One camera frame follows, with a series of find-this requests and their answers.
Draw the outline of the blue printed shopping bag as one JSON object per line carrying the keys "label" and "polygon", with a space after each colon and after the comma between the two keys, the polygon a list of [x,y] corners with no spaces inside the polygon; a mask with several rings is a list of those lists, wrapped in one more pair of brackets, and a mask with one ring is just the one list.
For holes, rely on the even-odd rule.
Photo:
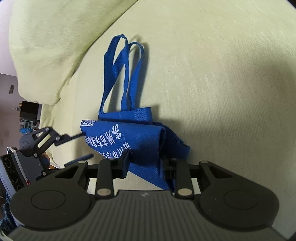
{"label": "blue printed shopping bag", "polygon": [[[133,45],[137,45],[141,53],[144,48],[138,42],[125,41],[117,55],[118,43],[125,38],[125,35],[115,36],[109,44],[104,55],[104,89],[98,120],[82,120],[81,132],[88,146],[105,158],[119,158],[130,149],[133,157],[128,168],[130,172],[163,190],[173,191],[175,182],[165,178],[163,161],[186,159],[190,147],[169,127],[154,122],[151,108],[136,107],[142,61],[139,60],[130,73],[129,54]],[[120,111],[105,113],[104,104],[121,70],[125,70],[125,79]]]}

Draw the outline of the dark cabinet with clutter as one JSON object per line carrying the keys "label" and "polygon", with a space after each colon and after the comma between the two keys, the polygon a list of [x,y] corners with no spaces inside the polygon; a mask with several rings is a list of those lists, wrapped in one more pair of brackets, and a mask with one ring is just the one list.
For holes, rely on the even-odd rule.
{"label": "dark cabinet with clutter", "polygon": [[42,105],[35,102],[22,101],[18,107],[20,112],[20,133],[27,135],[40,128]]}

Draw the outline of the light green sofa seat cover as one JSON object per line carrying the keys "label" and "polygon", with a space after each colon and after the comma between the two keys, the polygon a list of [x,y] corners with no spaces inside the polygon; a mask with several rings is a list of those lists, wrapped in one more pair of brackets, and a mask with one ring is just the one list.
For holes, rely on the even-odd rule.
{"label": "light green sofa seat cover", "polygon": [[103,57],[123,34],[143,45],[139,107],[213,162],[271,189],[274,228],[295,232],[295,8],[288,1],[138,1],[88,49],[41,125],[75,135],[96,120]]}

